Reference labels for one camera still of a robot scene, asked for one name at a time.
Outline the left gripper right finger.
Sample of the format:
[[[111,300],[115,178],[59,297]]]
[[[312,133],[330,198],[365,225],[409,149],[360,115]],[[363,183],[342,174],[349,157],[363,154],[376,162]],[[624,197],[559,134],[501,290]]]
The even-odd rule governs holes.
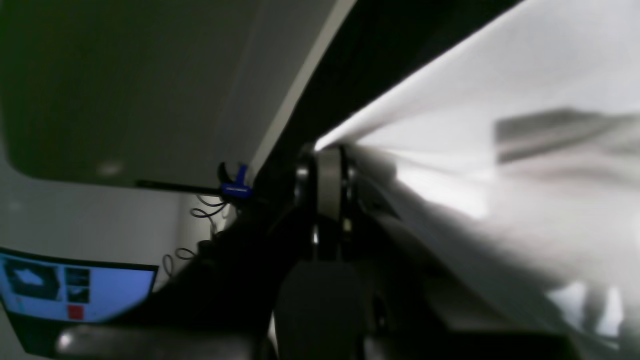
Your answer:
[[[367,332],[355,360],[578,360],[569,338],[528,330],[454,330],[432,308],[423,269],[460,283],[382,201],[359,169],[355,151],[342,150],[343,257],[365,283]]]

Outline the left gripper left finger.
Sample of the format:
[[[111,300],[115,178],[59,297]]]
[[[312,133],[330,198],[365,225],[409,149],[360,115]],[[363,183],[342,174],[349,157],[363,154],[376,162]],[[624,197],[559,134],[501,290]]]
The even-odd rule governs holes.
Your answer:
[[[281,360],[355,360],[366,330],[364,290],[349,236],[348,162],[339,146],[307,148],[295,174],[295,200],[311,212],[302,255],[286,276],[274,309]]]

